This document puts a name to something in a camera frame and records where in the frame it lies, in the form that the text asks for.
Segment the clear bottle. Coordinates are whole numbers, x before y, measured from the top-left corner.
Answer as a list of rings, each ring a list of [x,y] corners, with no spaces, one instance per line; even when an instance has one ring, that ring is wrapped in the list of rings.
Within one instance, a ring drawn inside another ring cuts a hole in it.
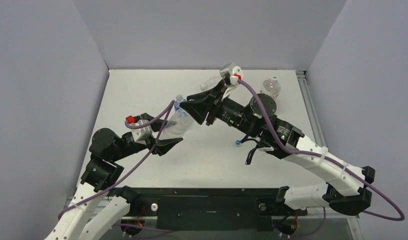
[[[214,76],[199,85],[201,91],[208,91],[214,88],[222,80],[221,76]]]
[[[159,139],[182,138],[194,122],[195,120],[183,108],[180,108],[171,116]]]

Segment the blue label bottle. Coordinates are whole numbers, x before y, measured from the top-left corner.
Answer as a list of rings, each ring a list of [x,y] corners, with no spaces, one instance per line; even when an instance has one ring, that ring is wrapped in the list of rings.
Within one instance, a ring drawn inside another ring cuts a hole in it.
[[[181,94],[178,94],[176,96],[175,102],[173,104],[173,107],[174,107],[176,112],[181,108],[180,103],[185,102],[185,101],[186,101],[186,99]]]

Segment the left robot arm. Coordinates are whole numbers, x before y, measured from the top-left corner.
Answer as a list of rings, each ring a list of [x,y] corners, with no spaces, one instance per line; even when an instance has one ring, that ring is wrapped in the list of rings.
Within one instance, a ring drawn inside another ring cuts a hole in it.
[[[109,128],[101,128],[92,136],[90,161],[69,206],[58,217],[58,223],[46,237],[48,240],[98,240],[124,215],[135,215],[141,209],[141,194],[129,186],[118,188],[124,167],[117,161],[148,150],[146,156],[163,156],[183,138],[160,140],[168,123],[160,116],[143,113],[128,116],[130,131],[118,136]]]

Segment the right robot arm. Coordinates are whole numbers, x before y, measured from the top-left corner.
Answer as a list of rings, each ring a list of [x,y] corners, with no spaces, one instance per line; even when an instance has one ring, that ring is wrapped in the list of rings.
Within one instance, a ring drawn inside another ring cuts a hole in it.
[[[321,184],[305,187],[283,186],[274,199],[275,209],[286,214],[291,209],[329,207],[347,216],[356,216],[371,206],[368,184],[375,178],[370,166],[349,165],[314,143],[300,129],[276,115],[277,105],[264,93],[253,96],[247,105],[225,97],[228,88],[219,83],[214,88],[190,95],[180,104],[198,124],[212,125],[220,120],[253,141],[245,163],[251,164],[255,152],[261,151],[313,173]]]

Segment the green orange label bottle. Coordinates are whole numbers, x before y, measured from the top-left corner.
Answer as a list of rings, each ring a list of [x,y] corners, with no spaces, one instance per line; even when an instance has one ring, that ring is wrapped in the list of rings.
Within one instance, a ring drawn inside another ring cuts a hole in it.
[[[260,92],[276,99],[281,92],[281,85],[276,75],[262,82]]]

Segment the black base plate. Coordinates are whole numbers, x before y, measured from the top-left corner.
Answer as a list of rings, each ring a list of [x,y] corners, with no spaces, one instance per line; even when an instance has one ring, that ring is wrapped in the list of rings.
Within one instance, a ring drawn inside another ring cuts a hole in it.
[[[278,188],[135,188],[122,219],[155,220],[172,231],[272,231],[273,219],[306,216],[277,200]]]

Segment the aluminium rail frame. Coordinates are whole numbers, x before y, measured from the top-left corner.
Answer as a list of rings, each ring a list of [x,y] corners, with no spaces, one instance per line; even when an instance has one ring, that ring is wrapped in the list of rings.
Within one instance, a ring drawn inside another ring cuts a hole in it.
[[[304,82],[293,70],[243,70],[238,87],[228,96],[246,106],[252,97],[261,93],[262,82],[278,77],[281,91],[276,99],[276,116],[300,129],[319,147],[326,147],[320,126],[310,124],[316,113],[305,104],[310,102]],[[108,128],[119,137],[130,129],[126,117],[147,113],[169,120],[172,104],[158,114],[146,110],[158,100],[164,100],[178,91],[193,89],[199,79],[218,74],[216,70],[115,70],[110,74],[104,92],[97,131]],[[303,167],[278,159],[263,151],[256,151],[250,164],[246,158],[255,142],[245,141],[245,134],[217,119],[213,125],[199,125],[183,135],[183,141],[168,153],[146,156],[142,150],[118,160],[124,170],[124,180],[117,188],[206,188],[206,189],[260,189],[281,187],[308,187],[322,184],[323,180]]]

